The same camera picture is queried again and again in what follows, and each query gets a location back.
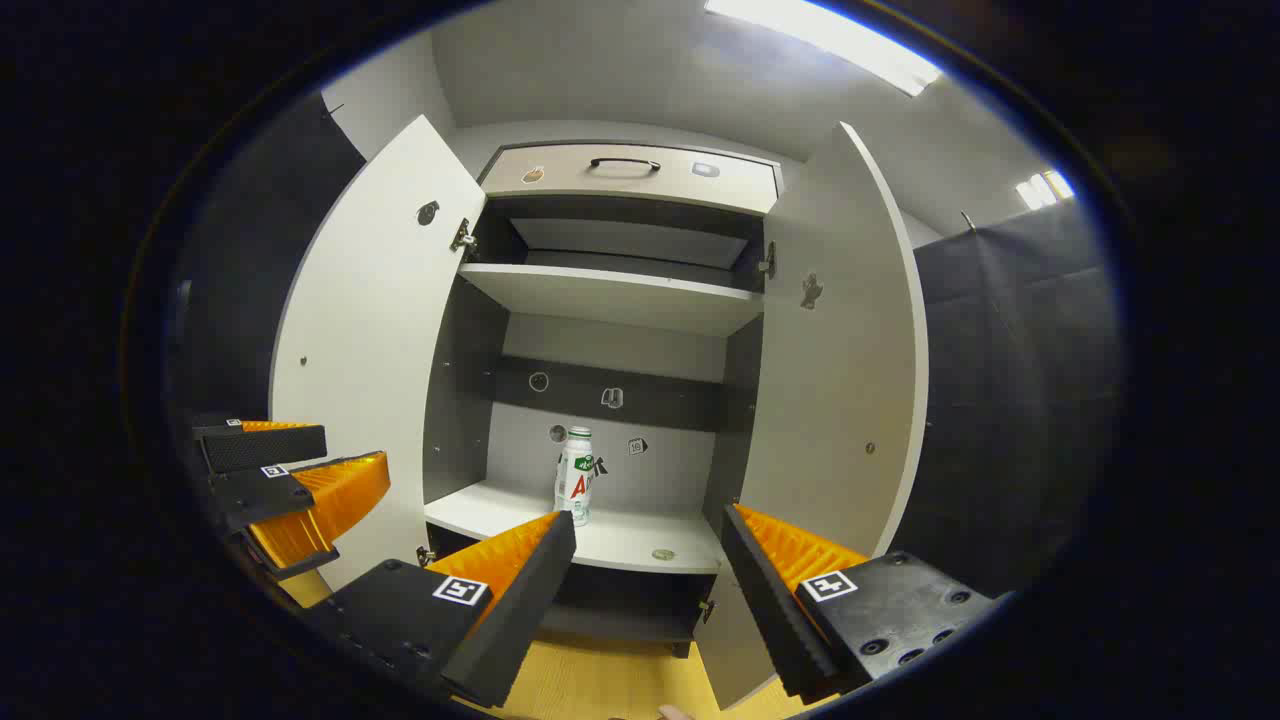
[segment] white shelf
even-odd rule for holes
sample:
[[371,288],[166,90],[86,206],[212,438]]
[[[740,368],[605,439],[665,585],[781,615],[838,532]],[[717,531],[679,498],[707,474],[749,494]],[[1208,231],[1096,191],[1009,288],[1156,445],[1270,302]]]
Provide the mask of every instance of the white shelf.
[[762,311],[760,296],[716,284],[545,265],[466,263],[458,273],[512,313],[728,337]]
[[[497,489],[484,483],[465,487],[425,506],[433,525],[486,539],[552,511],[545,498]],[[591,521],[573,528],[573,562],[640,573],[714,574],[719,570],[719,539],[699,512],[659,515],[591,509]],[[654,550],[671,550],[671,560],[655,560]]]

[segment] door hinge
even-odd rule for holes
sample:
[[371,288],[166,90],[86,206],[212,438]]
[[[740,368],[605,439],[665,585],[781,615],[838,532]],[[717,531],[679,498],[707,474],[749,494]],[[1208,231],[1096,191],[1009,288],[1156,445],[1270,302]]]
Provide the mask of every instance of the door hinge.
[[759,273],[764,273],[771,281],[773,275],[778,272],[777,260],[773,255],[773,241],[769,241],[768,247],[764,251],[764,260],[755,264],[755,269]]
[[462,218],[462,223],[458,224],[458,232],[453,234],[453,242],[449,243],[449,250],[457,252],[460,247],[465,247],[462,251],[462,258],[466,259],[467,255],[479,250],[476,246],[476,238],[470,232],[471,223],[466,218]]

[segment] cabinet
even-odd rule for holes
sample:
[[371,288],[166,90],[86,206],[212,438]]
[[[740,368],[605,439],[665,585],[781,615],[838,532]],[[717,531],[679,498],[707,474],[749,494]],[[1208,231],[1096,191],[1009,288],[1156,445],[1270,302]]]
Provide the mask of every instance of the cabinet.
[[390,462],[330,585],[428,529],[444,552],[549,511],[549,430],[585,424],[607,474],[545,624],[696,641],[722,706],[772,673],[724,503],[878,555],[919,457],[919,279],[845,124],[783,191],[768,161],[594,140],[499,149],[477,183],[417,118],[335,202],[280,325],[273,419]]

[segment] dark gray curtain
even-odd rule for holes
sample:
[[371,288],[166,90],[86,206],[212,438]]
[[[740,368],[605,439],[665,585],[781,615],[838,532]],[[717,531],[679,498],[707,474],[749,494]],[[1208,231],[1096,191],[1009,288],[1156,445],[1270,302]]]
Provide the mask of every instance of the dark gray curtain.
[[1125,369],[1096,238],[1068,201],[915,251],[929,405],[893,547],[984,594],[1052,559],[1112,441]]
[[271,351],[302,255],[364,158],[319,94],[252,138],[196,215],[177,281],[191,281],[174,393],[186,410],[265,419]]

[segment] drawer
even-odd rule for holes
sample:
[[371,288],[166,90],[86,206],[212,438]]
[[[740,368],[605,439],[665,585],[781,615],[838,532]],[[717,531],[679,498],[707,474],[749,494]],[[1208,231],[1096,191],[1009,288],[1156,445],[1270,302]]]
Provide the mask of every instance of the drawer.
[[499,149],[480,187],[489,197],[637,197],[764,215],[778,199],[776,168],[768,160],[678,147],[535,145]]

